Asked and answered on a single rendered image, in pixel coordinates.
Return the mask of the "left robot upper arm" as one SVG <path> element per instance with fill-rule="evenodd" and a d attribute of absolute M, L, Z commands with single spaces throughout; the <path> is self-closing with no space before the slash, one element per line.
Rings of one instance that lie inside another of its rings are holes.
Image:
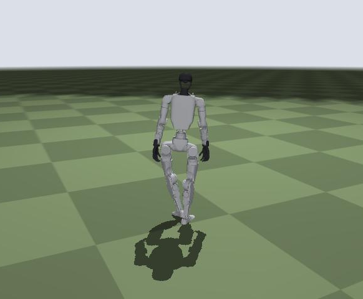
<path fill-rule="evenodd" d="M 169 106 L 168 104 L 171 103 L 172 95 L 165 95 L 162 99 L 162 105 L 160 110 L 160 124 L 166 125 L 167 124 L 167 113 Z"/>

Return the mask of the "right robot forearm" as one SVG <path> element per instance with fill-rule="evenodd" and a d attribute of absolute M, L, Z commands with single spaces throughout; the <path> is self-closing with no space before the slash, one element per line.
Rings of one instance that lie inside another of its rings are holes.
<path fill-rule="evenodd" d="M 208 140 L 208 127 L 207 127 L 207 121 L 206 121 L 206 127 L 200 128 L 200 132 L 201 132 L 201 140 L 202 140 L 202 144 L 206 145 L 206 141 Z"/>

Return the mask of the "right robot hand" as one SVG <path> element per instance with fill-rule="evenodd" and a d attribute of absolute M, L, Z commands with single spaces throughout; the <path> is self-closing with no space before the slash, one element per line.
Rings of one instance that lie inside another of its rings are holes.
<path fill-rule="evenodd" d="M 202 149 L 202 151 L 201 151 L 201 153 L 199 154 L 199 156 L 203 153 L 203 157 L 202 157 L 202 159 L 203 159 L 203 161 L 208 161 L 209 160 L 209 158 L 210 158 L 210 151 L 209 151 L 209 149 L 208 149 L 208 147 L 209 147 L 209 141 L 207 140 L 206 141 L 206 145 L 203 145 L 202 144 L 202 146 L 203 146 L 203 149 Z M 201 160 L 202 160 L 201 159 Z M 200 161 L 201 161 L 200 160 Z M 203 162 L 202 161 L 202 162 Z"/>

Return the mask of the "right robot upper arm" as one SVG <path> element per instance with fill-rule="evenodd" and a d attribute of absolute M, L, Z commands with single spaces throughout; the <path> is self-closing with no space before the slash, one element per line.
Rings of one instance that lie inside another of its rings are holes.
<path fill-rule="evenodd" d="M 195 97 L 196 105 L 198 108 L 198 115 L 200 120 L 198 121 L 198 126 L 200 128 L 206 127 L 206 108 L 205 101 L 202 98 Z"/>

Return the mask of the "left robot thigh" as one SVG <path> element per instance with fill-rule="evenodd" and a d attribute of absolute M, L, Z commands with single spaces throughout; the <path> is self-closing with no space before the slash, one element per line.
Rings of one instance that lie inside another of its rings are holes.
<path fill-rule="evenodd" d="M 172 184 L 177 182 L 177 176 L 172 171 L 172 141 L 164 141 L 161 145 L 161 162 L 166 176 L 170 176 Z"/>

